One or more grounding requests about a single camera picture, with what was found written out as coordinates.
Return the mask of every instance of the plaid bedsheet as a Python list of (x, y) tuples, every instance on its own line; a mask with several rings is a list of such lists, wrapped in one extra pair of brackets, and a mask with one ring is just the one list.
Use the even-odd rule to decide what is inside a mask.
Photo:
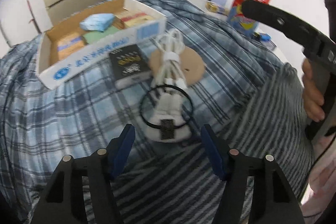
[[(302, 133), (295, 70), (186, 0), (138, 1), (164, 13), (167, 29), (179, 29), (206, 65), (203, 79), (189, 89), (194, 136), (208, 123), (247, 155), (272, 153), (298, 195), (313, 155)], [(131, 123), (136, 140), (113, 183), (125, 223), (210, 223), (224, 184), (212, 173), (199, 138), (174, 145), (145, 139), (138, 104), (150, 81), (117, 92), (106, 59), (48, 90), (35, 75), (39, 41), (37, 36), (17, 45), (0, 61), (0, 190), (20, 218), (30, 222), (39, 193), (64, 155), (88, 156)], [(146, 56), (156, 48), (153, 40), (139, 46)], [(152, 109), (145, 105), (147, 114)], [(249, 181), (242, 219), (252, 186)], [(88, 189), (85, 203), (95, 223)]]

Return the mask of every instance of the light blue sponge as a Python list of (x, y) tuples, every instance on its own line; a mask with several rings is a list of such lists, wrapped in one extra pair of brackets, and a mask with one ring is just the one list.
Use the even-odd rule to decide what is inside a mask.
[(79, 26), (84, 31), (100, 31), (104, 32), (112, 24), (115, 18), (114, 14), (95, 14), (87, 17)]

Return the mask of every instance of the black cable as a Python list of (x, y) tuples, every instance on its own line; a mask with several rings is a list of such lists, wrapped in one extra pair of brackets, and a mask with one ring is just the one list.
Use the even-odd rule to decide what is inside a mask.
[[(328, 130), (328, 133), (326, 134), (326, 136), (330, 136), (330, 131), (331, 130), (335, 130), (336, 127), (331, 127), (329, 130)], [(312, 172), (313, 168), (316, 166), (316, 164), (319, 162), (319, 160), (325, 155), (325, 153), (329, 150), (329, 148), (332, 146), (332, 144), (335, 142), (336, 140), (336, 133), (335, 133), (335, 136), (333, 137), (333, 139), (331, 140), (331, 142), (329, 143), (329, 145), (327, 146), (327, 148), (321, 153), (320, 156), (317, 157), (317, 159), (314, 161), (313, 165), (311, 166), (308, 174), (306, 175), (305, 177), (305, 188), (304, 190), (302, 191), (301, 195), (299, 196), (299, 201), (301, 202), (301, 200), (303, 199), (303, 196), (305, 195), (305, 192), (307, 190), (307, 186), (309, 184), (309, 176), (310, 176), (310, 173)]]
[(140, 117), (141, 117), (141, 119), (143, 120), (143, 122), (146, 124), (146, 125), (148, 125), (149, 127), (151, 127), (151, 128), (155, 128), (155, 129), (160, 129), (160, 130), (163, 130), (164, 128), (163, 128), (163, 126), (159, 126), (159, 125), (157, 125), (157, 124), (153, 124), (153, 123), (150, 123), (148, 120), (146, 120), (145, 119), (145, 117), (143, 116), (143, 103), (144, 103), (144, 101), (145, 101), (145, 98), (152, 92), (152, 91), (154, 91), (154, 90), (158, 90), (158, 89), (164, 89), (164, 88), (170, 88), (170, 89), (174, 89), (174, 90), (177, 90), (177, 91), (179, 91), (179, 92), (181, 92), (188, 100), (189, 100), (189, 102), (190, 102), (190, 105), (191, 105), (191, 111), (190, 111), (190, 115), (189, 115), (189, 119), (187, 119), (186, 121), (185, 121), (185, 123), (183, 123), (183, 124), (181, 124), (181, 125), (179, 125), (179, 126), (174, 126), (174, 130), (176, 130), (176, 129), (179, 129), (179, 128), (182, 128), (182, 127), (184, 127), (186, 124), (188, 124), (189, 122), (190, 122), (190, 120), (191, 120), (191, 118), (192, 118), (192, 116), (193, 116), (193, 114), (194, 114), (194, 105), (193, 105), (193, 102), (192, 102), (192, 100), (191, 100), (191, 98), (190, 98), (190, 96), (187, 94), (187, 92), (185, 92), (183, 89), (180, 89), (180, 88), (178, 88), (177, 86), (174, 86), (174, 85), (158, 85), (158, 86), (156, 86), (155, 88), (152, 88), (151, 90), (149, 90), (143, 97), (142, 97), (142, 99), (141, 99), (141, 101), (140, 101), (140, 105), (139, 105), (139, 112), (140, 112)]

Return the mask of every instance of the open box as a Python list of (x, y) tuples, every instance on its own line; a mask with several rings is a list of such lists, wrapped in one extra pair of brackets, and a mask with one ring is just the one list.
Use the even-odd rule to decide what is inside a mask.
[[(100, 39), (95, 44), (86, 45), (67, 58), (54, 64), (52, 54), (56, 42), (62, 37), (78, 32), (85, 33), (79, 23), (90, 15), (99, 13), (117, 14), (123, 10), (140, 10), (153, 17), (142, 25), (120, 30), (115, 34)], [(167, 18), (155, 9), (136, 0), (111, 0), (87, 8), (82, 12), (58, 23), (43, 34), (38, 49), (36, 76), (49, 89), (55, 89), (65, 81), (77, 75), (92, 64), (106, 58), (108, 53), (124, 46), (137, 44), (145, 39), (165, 32)]]

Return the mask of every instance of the striped fabric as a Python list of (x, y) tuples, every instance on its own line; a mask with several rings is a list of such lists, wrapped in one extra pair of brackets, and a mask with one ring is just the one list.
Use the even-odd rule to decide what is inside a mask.
[[(29, 223), (63, 155), (88, 156), (127, 123), (135, 126), (136, 140), (123, 174), (112, 183), (125, 223), (211, 222), (225, 184), (212, 173), (200, 143), (205, 123), (246, 155), (274, 155), (299, 195), (313, 153), (302, 130), (306, 116), (295, 69), (186, 0), (139, 1), (164, 13), (167, 28), (179, 29), (206, 65), (204, 78), (189, 89), (193, 138), (173, 145), (147, 141), (138, 104), (150, 81), (117, 92), (108, 59), (48, 90), (35, 76), (36, 37), (0, 61), (0, 189), (9, 204)], [(146, 56), (156, 48), (152, 40), (139, 46)], [(150, 100), (144, 109), (150, 115)], [(95, 223), (87, 180), (83, 185), (89, 222)]]

